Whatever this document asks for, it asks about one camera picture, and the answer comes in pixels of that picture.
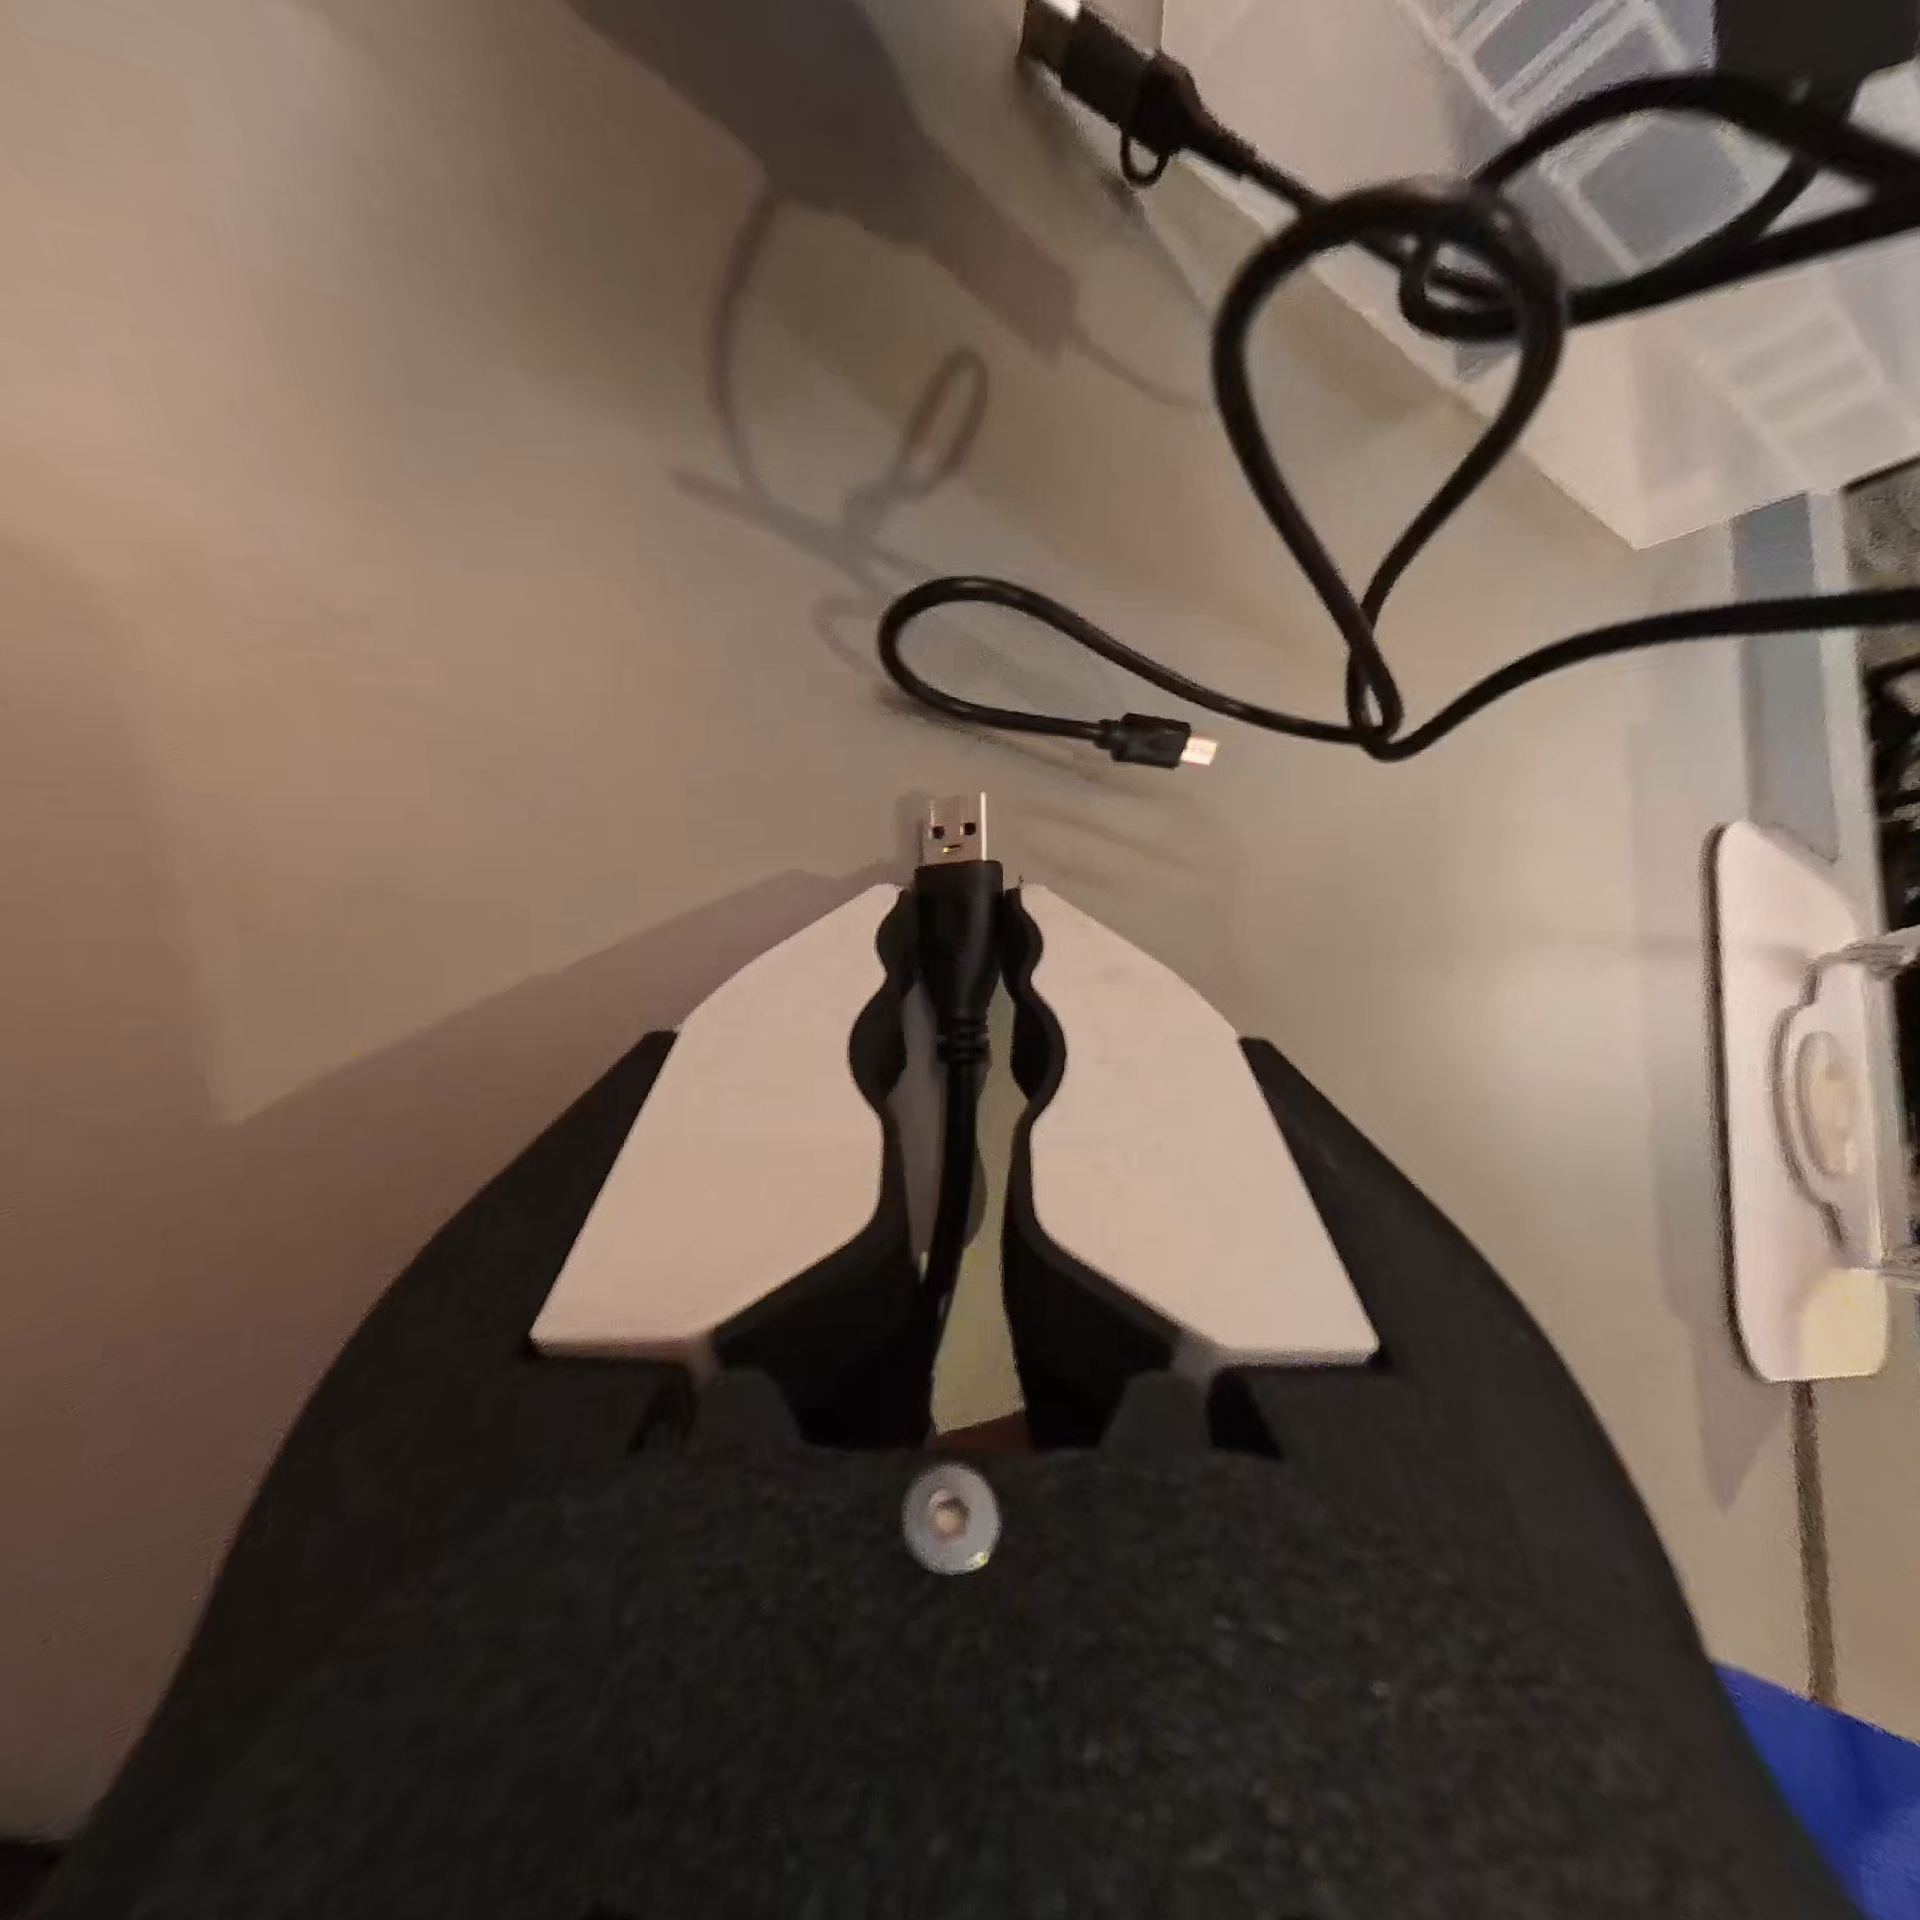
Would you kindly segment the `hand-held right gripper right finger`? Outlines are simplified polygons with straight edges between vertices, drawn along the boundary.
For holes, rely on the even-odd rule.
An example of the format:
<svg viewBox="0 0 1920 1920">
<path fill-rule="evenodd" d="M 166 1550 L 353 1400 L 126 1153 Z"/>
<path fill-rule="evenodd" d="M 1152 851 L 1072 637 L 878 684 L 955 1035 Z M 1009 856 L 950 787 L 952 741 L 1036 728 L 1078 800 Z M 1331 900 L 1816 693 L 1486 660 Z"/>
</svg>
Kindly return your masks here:
<svg viewBox="0 0 1920 1920">
<path fill-rule="evenodd" d="M 1156 1403 L 1265 1448 L 1255 1408 L 1339 1403 L 1379 1331 L 1238 1029 L 1045 884 L 1005 897 L 1014 1126 L 1000 1299 L 1037 1448 Z"/>
</svg>

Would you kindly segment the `white tablet stand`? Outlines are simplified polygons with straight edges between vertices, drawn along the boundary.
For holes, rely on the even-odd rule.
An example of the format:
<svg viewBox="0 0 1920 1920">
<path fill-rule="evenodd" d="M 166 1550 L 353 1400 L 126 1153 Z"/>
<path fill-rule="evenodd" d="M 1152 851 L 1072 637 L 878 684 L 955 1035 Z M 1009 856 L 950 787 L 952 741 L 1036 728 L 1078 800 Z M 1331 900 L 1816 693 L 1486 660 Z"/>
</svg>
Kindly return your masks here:
<svg viewBox="0 0 1920 1920">
<path fill-rule="evenodd" d="M 1737 1344 L 1765 1383 L 1877 1375 L 1897 1293 L 1915 1293 L 1891 1093 L 1891 987 L 1915 933 L 1869 929 L 1831 861 L 1757 822 L 1715 831 L 1707 908 Z"/>
</svg>

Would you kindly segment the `black USB hub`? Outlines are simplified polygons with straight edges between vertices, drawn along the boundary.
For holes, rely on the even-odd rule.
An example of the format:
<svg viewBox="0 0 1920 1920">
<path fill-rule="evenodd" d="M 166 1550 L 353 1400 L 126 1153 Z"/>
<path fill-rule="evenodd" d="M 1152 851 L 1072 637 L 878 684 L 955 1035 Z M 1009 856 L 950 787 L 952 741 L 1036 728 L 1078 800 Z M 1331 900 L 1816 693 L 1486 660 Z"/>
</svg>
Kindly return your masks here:
<svg viewBox="0 0 1920 1920">
<path fill-rule="evenodd" d="M 1915 1 L 1715 1 L 1721 73 L 1815 104 L 1847 107 L 1872 78 L 1912 60 Z"/>
</svg>

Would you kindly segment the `grey desk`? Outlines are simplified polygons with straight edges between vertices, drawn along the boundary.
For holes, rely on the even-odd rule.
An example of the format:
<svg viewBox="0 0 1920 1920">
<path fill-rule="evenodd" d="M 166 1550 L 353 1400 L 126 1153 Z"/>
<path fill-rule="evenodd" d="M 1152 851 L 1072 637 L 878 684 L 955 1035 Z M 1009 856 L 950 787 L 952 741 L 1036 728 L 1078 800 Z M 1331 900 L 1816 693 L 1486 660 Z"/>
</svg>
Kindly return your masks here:
<svg viewBox="0 0 1920 1920">
<path fill-rule="evenodd" d="M 1721 1308 L 1745 649 L 1197 774 L 884 685 L 884 600 L 985 572 L 1337 710 L 1209 406 L 1243 224 L 1132 208 L 1020 14 L 5 4 L 5 1832 L 97 1800 L 390 1275 L 965 787 L 1513 1283 L 1723 1662 L 1912 1720 L 1912 1552 L 1812 1652 Z"/>
</svg>

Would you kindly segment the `black cable thick plug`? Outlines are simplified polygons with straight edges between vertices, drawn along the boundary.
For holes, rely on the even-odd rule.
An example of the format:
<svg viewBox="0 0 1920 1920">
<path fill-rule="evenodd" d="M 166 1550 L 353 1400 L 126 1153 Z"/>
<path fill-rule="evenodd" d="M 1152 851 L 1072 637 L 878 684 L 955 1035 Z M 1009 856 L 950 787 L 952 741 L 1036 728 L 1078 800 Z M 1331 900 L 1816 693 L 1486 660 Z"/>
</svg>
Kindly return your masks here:
<svg viewBox="0 0 1920 1920">
<path fill-rule="evenodd" d="M 903 1006 L 903 1079 L 894 1093 L 910 1246 L 918 1262 L 908 1377 L 928 1441 L 941 1431 L 939 1355 L 985 1205 L 979 1108 L 991 1071 L 1000 893 L 988 791 L 928 800 L 918 817 L 916 864 L 903 888 L 913 975 Z"/>
</svg>

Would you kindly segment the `clear plastic bin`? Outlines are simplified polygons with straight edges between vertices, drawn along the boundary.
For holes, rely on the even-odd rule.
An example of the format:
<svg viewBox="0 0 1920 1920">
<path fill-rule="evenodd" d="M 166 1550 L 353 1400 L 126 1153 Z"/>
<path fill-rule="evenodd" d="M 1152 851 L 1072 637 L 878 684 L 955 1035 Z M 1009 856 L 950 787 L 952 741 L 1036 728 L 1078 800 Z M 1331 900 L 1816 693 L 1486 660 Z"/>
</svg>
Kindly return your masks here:
<svg viewBox="0 0 1920 1920">
<path fill-rule="evenodd" d="M 1309 188 L 1459 177 L 1591 91 L 1716 56 L 1705 1 L 1172 1 L 1160 46 Z M 1753 204 L 1784 158 L 1695 118 L 1587 132 L 1518 183 L 1569 280 L 1640 271 Z M 1894 235 L 1582 326 L 1527 457 L 1632 545 L 1915 457 L 1917 243 Z"/>
</svg>

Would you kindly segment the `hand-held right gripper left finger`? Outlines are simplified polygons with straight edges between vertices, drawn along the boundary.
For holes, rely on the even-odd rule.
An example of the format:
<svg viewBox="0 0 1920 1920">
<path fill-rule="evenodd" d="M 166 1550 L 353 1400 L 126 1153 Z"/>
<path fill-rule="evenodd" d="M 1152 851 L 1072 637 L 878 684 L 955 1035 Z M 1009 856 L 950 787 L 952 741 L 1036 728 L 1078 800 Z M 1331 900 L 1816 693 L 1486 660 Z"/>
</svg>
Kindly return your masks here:
<svg viewBox="0 0 1920 1920">
<path fill-rule="evenodd" d="M 913 900 L 879 881 L 683 1017 L 535 1316 L 541 1357 L 757 1371 L 819 1445 L 926 1437 L 891 1103 L 916 960 Z"/>
</svg>

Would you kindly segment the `blue plastic bin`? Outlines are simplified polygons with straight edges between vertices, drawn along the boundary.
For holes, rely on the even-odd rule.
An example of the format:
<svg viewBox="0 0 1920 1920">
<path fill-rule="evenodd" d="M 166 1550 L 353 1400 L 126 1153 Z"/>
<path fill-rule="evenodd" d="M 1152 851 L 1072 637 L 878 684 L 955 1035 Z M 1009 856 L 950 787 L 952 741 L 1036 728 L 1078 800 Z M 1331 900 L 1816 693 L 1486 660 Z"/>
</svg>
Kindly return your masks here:
<svg viewBox="0 0 1920 1920">
<path fill-rule="evenodd" d="M 1789 1811 L 1865 1915 L 1917 1915 L 1917 1741 L 1716 1663 Z"/>
</svg>

